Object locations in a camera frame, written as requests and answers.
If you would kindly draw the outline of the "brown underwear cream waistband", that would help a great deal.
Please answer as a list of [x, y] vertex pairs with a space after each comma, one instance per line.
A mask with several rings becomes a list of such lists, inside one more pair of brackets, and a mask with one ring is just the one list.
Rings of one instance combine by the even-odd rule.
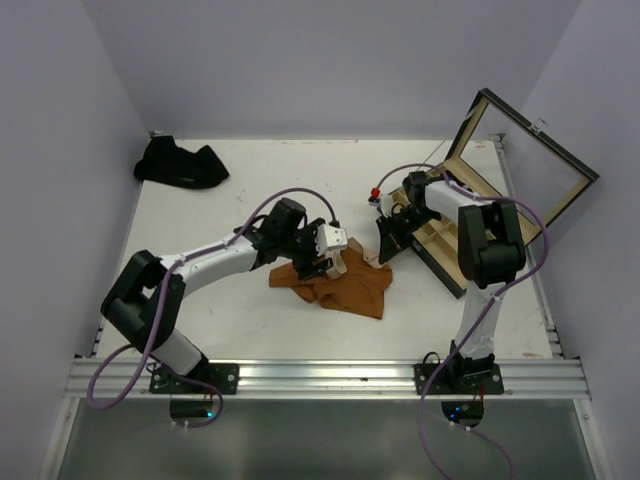
[[385, 292], [393, 281], [392, 269], [381, 264], [378, 254], [355, 238], [345, 250], [330, 252], [332, 267], [310, 280], [298, 278], [291, 263], [274, 268], [269, 274], [271, 288], [289, 288], [307, 303], [381, 320]]

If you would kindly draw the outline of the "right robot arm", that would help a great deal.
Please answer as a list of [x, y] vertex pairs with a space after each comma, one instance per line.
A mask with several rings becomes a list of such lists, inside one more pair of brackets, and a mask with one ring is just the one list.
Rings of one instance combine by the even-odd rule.
[[378, 258], [386, 263], [410, 246], [413, 234], [431, 220], [451, 220], [458, 229], [457, 259], [468, 281], [460, 328], [449, 355], [425, 378], [424, 393], [472, 393], [492, 377], [494, 336], [502, 298], [516, 283], [526, 262], [519, 212], [506, 197], [483, 197], [466, 190], [446, 174], [432, 177], [425, 171], [403, 180], [409, 204], [395, 211], [393, 199], [371, 190], [369, 203], [380, 212]]

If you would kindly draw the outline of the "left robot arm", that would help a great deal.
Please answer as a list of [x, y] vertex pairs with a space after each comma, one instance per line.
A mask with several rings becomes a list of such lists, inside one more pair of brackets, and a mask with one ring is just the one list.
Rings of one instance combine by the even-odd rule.
[[318, 218], [305, 223], [306, 210], [283, 198], [260, 223], [199, 250], [155, 256], [134, 254], [101, 305], [102, 315], [139, 352], [153, 341], [150, 356], [172, 370], [172, 379], [185, 392], [201, 390], [208, 379], [208, 359], [176, 328], [183, 300], [228, 276], [251, 272], [279, 258], [293, 264], [305, 281], [332, 267], [329, 253], [347, 245], [337, 222]]

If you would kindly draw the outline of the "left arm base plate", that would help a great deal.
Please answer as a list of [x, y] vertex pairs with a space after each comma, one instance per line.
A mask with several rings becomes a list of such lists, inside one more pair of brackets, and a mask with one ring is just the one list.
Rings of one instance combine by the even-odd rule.
[[174, 375], [166, 366], [157, 362], [149, 364], [146, 370], [151, 374], [149, 391], [161, 395], [210, 393], [200, 383], [212, 385], [222, 395], [235, 395], [240, 379], [240, 366], [231, 362], [198, 365], [185, 379]]

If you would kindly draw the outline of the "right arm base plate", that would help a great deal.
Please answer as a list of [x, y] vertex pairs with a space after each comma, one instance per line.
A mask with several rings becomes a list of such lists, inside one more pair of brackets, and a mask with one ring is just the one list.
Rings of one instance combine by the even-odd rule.
[[[414, 384], [418, 395], [423, 393], [429, 378], [438, 366], [438, 363], [416, 363], [413, 365]], [[469, 375], [454, 374], [451, 368], [446, 366], [427, 389], [428, 395], [501, 395], [504, 392], [502, 373], [496, 363], [489, 371]]]

